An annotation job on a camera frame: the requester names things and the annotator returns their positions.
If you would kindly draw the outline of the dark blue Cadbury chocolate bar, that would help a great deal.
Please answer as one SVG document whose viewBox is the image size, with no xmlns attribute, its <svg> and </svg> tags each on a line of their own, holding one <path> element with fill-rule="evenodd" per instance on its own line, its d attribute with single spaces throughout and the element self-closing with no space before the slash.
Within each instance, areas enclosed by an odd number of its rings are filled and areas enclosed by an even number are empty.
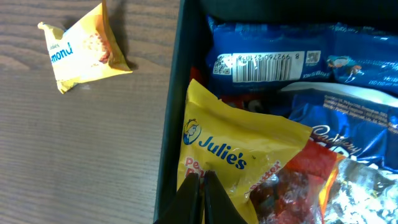
<svg viewBox="0 0 398 224">
<path fill-rule="evenodd" d="M 311 138 L 354 161 L 397 173 L 397 97 L 337 83 L 297 82 L 267 112 L 312 128 Z"/>
</svg>

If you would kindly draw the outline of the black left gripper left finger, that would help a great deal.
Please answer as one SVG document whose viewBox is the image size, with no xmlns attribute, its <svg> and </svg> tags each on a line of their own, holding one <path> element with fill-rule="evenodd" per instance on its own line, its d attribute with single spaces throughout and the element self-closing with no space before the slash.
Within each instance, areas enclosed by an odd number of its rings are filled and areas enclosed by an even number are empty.
<svg viewBox="0 0 398 224">
<path fill-rule="evenodd" d="M 201 213 L 200 178 L 188 174 L 165 213 L 154 224 L 197 224 Z"/>
</svg>

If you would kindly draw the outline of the small yellow candy packet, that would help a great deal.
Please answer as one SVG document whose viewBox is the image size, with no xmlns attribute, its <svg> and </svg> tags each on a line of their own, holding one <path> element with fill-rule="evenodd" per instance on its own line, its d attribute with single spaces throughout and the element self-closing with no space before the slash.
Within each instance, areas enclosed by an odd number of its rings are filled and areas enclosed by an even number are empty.
<svg viewBox="0 0 398 224">
<path fill-rule="evenodd" d="M 40 22 L 57 82 L 64 94 L 75 85 L 131 73 L 102 1 L 69 29 Z"/>
</svg>

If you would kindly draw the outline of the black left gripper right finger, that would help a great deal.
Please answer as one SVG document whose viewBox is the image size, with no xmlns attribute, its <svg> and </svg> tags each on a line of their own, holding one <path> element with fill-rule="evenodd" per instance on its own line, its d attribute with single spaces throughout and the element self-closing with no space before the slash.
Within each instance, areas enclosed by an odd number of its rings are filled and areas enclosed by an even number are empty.
<svg viewBox="0 0 398 224">
<path fill-rule="evenodd" d="M 205 174 L 205 224 L 247 224 L 213 171 Z"/>
</svg>

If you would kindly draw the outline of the red Hacks candy bag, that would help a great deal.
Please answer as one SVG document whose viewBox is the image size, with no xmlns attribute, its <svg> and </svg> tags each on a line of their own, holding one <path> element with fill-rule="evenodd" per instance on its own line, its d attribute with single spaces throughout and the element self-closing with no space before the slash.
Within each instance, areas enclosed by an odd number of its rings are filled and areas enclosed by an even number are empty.
<svg viewBox="0 0 398 224">
<path fill-rule="evenodd" d="M 198 70 L 192 69 L 190 82 L 202 85 Z M 257 223 L 322 223 L 320 193 L 336 162 L 336 154 L 313 141 L 294 156 L 278 173 L 256 187 L 249 195 Z M 205 176 L 200 177 L 200 196 L 204 198 Z"/>
</svg>

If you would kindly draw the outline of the yellow orange snack packet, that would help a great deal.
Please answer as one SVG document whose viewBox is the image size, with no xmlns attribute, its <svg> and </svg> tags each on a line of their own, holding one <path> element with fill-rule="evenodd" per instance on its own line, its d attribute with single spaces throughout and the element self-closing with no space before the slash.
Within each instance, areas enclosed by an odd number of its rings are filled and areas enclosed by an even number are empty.
<svg viewBox="0 0 398 224">
<path fill-rule="evenodd" d="M 187 89 L 177 185 L 188 174 L 216 173 L 238 213 L 257 223 L 250 193 L 306 145 L 312 129 L 282 116 L 223 103 L 196 80 Z"/>
</svg>

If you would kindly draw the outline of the long blue snack bar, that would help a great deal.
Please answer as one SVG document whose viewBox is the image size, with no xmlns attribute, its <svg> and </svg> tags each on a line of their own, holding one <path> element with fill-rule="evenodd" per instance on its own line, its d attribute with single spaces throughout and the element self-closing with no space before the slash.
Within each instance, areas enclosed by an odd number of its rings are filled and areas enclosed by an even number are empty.
<svg viewBox="0 0 398 224">
<path fill-rule="evenodd" d="M 208 87 L 242 95 L 293 82 L 337 82 L 397 92 L 397 36 L 342 23 L 297 26 L 219 22 L 209 17 L 213 45 Z"/>
</svg>

